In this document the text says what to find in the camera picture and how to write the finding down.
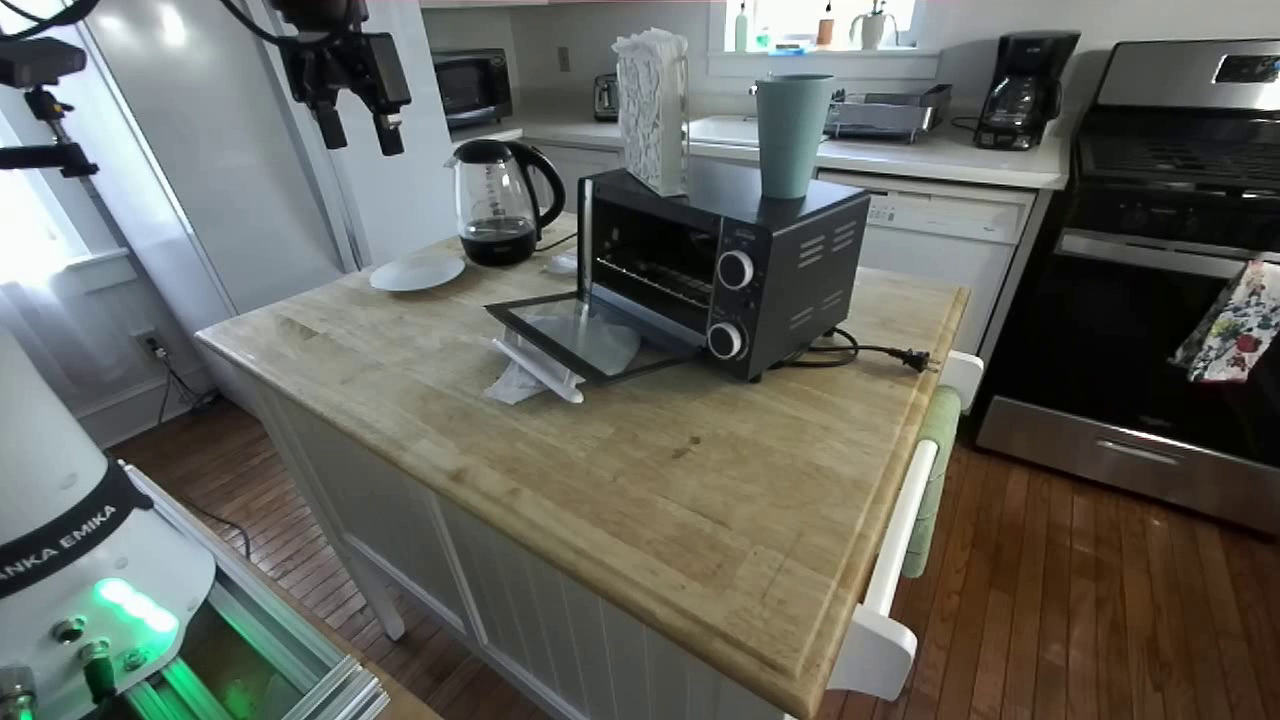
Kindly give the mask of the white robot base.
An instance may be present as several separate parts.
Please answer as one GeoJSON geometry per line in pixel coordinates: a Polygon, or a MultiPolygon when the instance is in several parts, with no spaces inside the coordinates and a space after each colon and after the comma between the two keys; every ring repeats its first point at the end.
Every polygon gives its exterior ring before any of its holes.
{"type": "Polygon", "coordinates": [[[388,684],[0,333],[0,720],[383,720],[388,684]]]}

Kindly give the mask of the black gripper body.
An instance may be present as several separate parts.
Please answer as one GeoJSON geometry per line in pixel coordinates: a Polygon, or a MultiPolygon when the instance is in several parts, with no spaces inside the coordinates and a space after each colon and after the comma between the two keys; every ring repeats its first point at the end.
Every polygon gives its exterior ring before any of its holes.
{"type": "Polygon", "coordinates": [[[344,149],[348,131],[338,106],[339,90],[357,90],[373,116],[383,156],[403,153],[401,113],[411,102],[397,41],[369,30],[363,0],[273,0],[291,23],[279,44],[290,90],[311,113],[319,140],[344,149]]]}

